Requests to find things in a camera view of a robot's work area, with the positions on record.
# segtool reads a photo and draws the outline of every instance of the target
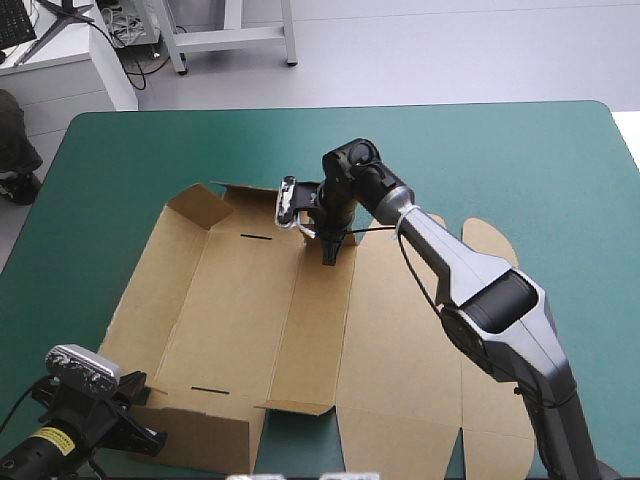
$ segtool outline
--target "flattened cardboard box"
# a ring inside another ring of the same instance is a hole
[[[443,478],[462,428],[468,478],[524,478],[534,445],[521,401],[450,344],[389,235],[349,239],[323,266],[318,243],[274,225],[274,202],[273,191],[228,186],[219,198],[194,185],[149,237],[100,351],[148,373],[135,414],[169,432],[155,460],[250,472],[264,408],[336,406],[350,470]],[[464,240],[517,261],[481,221]]]

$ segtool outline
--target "cable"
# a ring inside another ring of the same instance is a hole
[[[94,459],[94,455],[95,455],[95,451],[91,452],[91,455],[89,455],[89,458],[87,459],[87,463],[91,467],[91,470],[93,470],[93,473],[96,474],[96,476],[98,477],[98,480],[109,480],[109,477],[107,476],[106,472],[102,469],[100,465],[96,463]]]
[[[402,235],[398,235],[398,245],[400,245],[400,251],[402,252],[404,261],[407,264],[407,268],[411,272],[411,275],[413,275],[413,278],[418,284],[418,287],[420,287],[420,291],[422,292],[422,295],[424,295],[424,298],[427,299],[429,306],[432,308],[432,310],[435,312],[438,318],[440,318],[440,311],[438,310],[438,307],[436,306],[435,302],[431,299],[431,295],[429,295],[429,292],[427,292],[427,289],[422,283],[422,280],[420,280],[420,277],[418,276],[418,273],[416,272],[416,270],[413,268],[413,265],[411,265],[411,260],[409,260],[407,251],[404,249],[404,244],[402,243]]]
[[[187,29],[184,28],[181,25],[176,25],[176,28],[179,28],[184,33],[187,33]],[[167,56],[167,58],[165,58],[160,65],[158,65],[156,68],[154,68],[153,70],[151,70],[149,72],[143,72],[142,74],[136,73],[136,72],[126,72],[126,73],[127,73],[127,75],[152,75],[152,74],[156,73],[157,71],[161,70],[162,67],[164,67],[167,63],[169,63],[169,60],[171,60],[171,57]]]
[[[0,433],[4,431],[9,421],[11,420],[13,415],[16,413],[16,410],[18,410],[18,407],[20,406],[20,404],[24,401],[25,398],[27,398],[27,396],[31,392],[33,392],[33,390],[40,384],[40,382],[44,382],[52,379],[53,379],[53,375],[46,375],[42,377],[40,380],[38,380],[37,382],[35,382],[33,385],[31,385],[27,390],[25,390],[25,392],[22,395],[20,395],[20,398],[18,398],[16,403],[13,404],[13,407],[11,407],[11,410],[9,410],[9,413],[7,414],[4,421],[2,422],[2,425],[0,425]]]
[[[116,55],[118,55],[116,46],[113,44],[113,42],[111,41],[111,38],[109,38],[109,36],[100,28],[98,27],[94,22],[90,22],[88,20],[83,19],[82,17],[78,16],[78,15],[74,15],[72,13],[64,13],[64,15],[67,15],[69,17],[74,17],[84,23],[86,23],[87,25],[89,25],[90,27],[96,29],[100,35],[102,35],[105,40],[109,43],[109,45],[111,46],[111,48],[113,48],[113,50],[116,52]],[[180,28],[182,29],[185,33],[187,33],[187,29],[180,26],[180,25],[176,25],[176,28]],[[122,41],[118,34],[114,31],[112,32],[113,36],[116,40],[118,40],[118,42],[120,42],[120,44],[125,47],[126,44],[124,41]],[[140,62],[138,61],[137,58],[134,58],[133,61],[135,62],[136,66],[138,67],[138,72],[129,72],[127,71],[127,69],[125,68],[124,64],[122,63],[122,60],[120,59],[120,57],[118,56],[118,60],[120,61],[120,66],[122,67],[122,70],[124,71],[125,75],[127,75],[127,79],[129,80],[129,83],[131,84],[131,86],[133,88],[135,88],[136,90],[142,91],[144,89],[147,88],[147,75],[151,75],[152,73],[156,73],[158,70],[160,70],[162,67],[164,67],[167,62],[169,61],[170,57],[167,57],[160,66],[158,66],[157,68],[155,68],[154,70],[150,71],[150,72],[145,72],[144,70],[142,70],[142,66],[140,65]],[[133,80],[131,79],[131,75],[135,75],[135,76],[140,76],[142,77],[142,86],[138,86],[136,85]]]
[[[360,228],[358,230],[347,230],[346,233],[378,232],[380,230],[395,230],[396,227],[371,227]]]

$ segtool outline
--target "table top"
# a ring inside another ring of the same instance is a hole
[[[0,412],[44,373],[52,345],[98,347],[167,199],[196,182],[321,179],[322,155],[360,136],[452,231],[477,216],[508,236],[549,292],[599,457],[639,475],[640,174],[596,102],[77,117],[0,275]],[[38,413],[22,407],[0,450],[30,433]],[[451,477],[462,475],[460,451]],[[185,475],[119,453],[100,458],[113,476]],[[333,413],[269,414],[258,471],[341,467]],[[543,474],[538,461],[531,475]]]

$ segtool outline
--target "white desk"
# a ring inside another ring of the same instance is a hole
[[[36,34],[40,36],[54,16],[38,8]],[[87,15],[106,31],[97,7]],[[0,65],[0,88],[15,96],[24,110],[27,135],[45,162],[39,171],[44,175],[73,117],[84,112],[138,110],[138,100],[113,49],[89,25],[67,26],[27,63],[13,67],[29,45],[21,45]]]

